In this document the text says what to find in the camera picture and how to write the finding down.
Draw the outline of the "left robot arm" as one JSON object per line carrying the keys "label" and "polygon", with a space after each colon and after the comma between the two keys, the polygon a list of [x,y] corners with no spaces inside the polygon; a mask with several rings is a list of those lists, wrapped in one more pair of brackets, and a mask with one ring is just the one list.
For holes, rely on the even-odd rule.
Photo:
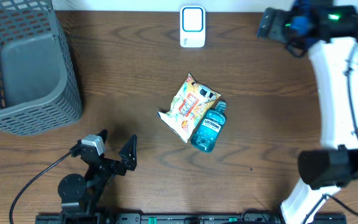
{"label": "left robot arm", "polygon": [[80,139],[70,149],[72,157],[88,165],[85,175],[69,174],[58,185],[62,200],[61,223],[115,223],[114,215],[106,208],[98,208],[99,200],[110,180],[124,176],[137,166],[137,136],[132,135],[119,151],[120,160],[108,159],[104,143],[108,131],[102,130]]}

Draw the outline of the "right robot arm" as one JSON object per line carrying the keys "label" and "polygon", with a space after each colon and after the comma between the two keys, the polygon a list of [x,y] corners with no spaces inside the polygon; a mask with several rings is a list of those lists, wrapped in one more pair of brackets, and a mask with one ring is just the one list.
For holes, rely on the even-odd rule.
{"label": "right robot arm", "polygon": [[300,179],[280,205],[282,223],[312,223],[327,200],[358,179],[358,12],[332,1],[266,8],[258,37],[308,57],[321,112],[321,148],[298,156]]}

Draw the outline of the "blue Listerine mouthwash bottle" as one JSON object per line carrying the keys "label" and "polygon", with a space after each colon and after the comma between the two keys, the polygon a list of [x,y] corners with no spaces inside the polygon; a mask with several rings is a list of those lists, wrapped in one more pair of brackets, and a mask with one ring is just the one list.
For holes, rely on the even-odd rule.
{"label": "blue Listerine mouthwash bottle", "polygon": [[225,123],[224,114],[227,103],[219,100],[213,109],[209,109],[203,117],[197,132],[191,139],[191,144],[203,152],[212,152]]}

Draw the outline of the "orange white snack bag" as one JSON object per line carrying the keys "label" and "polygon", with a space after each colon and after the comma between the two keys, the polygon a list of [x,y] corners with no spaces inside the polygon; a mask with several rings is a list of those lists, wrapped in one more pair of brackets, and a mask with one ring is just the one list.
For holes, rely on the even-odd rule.
{"label": "orange white snack bag", "polygon": [[189,73],[167,112],[158,112],[159,118],[187,143],[206,112],[221,96],[208,86],[197,82]]}

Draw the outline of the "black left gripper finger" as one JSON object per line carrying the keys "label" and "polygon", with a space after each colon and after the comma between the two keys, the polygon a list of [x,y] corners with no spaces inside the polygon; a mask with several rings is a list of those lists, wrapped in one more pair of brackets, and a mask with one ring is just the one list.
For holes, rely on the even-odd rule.
{"label": "black left gripper finger", "polygon": [[107,136],[108,136],[108,130],[103,129],[96,136],[97,136],[97,140],[100,144],[105,144],[106,140],[107,140]]}
{"label": "black left gripper finger", "polygon": [[133,134],[119,151],[121,162],[127,170],[135,170],[137,167],[137,135]]}

